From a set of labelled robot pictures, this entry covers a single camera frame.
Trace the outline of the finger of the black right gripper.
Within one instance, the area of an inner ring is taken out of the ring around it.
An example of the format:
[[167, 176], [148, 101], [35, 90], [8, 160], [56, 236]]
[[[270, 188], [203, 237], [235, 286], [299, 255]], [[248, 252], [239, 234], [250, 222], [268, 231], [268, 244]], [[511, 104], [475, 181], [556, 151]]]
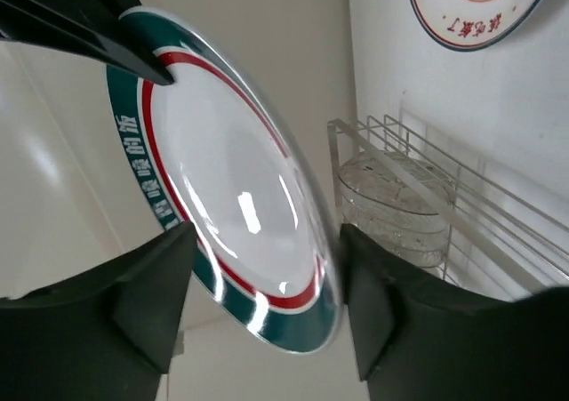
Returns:
[[140, 0], [1, 0], [1, 39], [76, 54], [155, 84], [173, 77], [119, 17]]

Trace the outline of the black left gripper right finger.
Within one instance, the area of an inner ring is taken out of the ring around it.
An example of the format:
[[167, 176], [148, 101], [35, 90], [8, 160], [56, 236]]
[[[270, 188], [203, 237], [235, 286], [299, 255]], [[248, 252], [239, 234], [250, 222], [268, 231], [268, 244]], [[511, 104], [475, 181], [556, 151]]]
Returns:
[[372, 400], [565, 400], [568, 290], [499, 301], [341, 228], [345, 302]]

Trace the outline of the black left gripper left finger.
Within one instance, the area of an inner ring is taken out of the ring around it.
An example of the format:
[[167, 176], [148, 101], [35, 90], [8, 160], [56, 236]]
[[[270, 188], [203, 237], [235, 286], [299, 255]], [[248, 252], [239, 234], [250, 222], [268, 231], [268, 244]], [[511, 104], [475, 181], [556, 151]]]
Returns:
[[153, 400], [192, 275], [185, 222], [113, 260], [1, 300], [3, 400]]

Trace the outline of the green band ceramic plate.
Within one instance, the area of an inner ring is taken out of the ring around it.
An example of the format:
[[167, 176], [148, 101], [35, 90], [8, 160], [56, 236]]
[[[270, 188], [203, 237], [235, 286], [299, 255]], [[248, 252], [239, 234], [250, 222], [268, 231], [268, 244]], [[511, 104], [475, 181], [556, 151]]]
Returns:
[[120, 20], [174, 79], [106, 70], [122, 148], [159, 226], [195, 226], [196, 279], [249, 333], [293, 354], [323, 349], [341, 323], [337, 235], [294, 137], [188, 23], [145, 6]]

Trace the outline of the orange sunburst ceramic plate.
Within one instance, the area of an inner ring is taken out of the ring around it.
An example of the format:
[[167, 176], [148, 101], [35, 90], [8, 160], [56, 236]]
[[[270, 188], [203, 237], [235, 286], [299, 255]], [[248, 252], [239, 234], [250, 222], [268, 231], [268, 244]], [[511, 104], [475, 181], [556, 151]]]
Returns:
[[409, 0], [425, 32], [444, 48], [475, 52], [499, 43], [542, 0]]

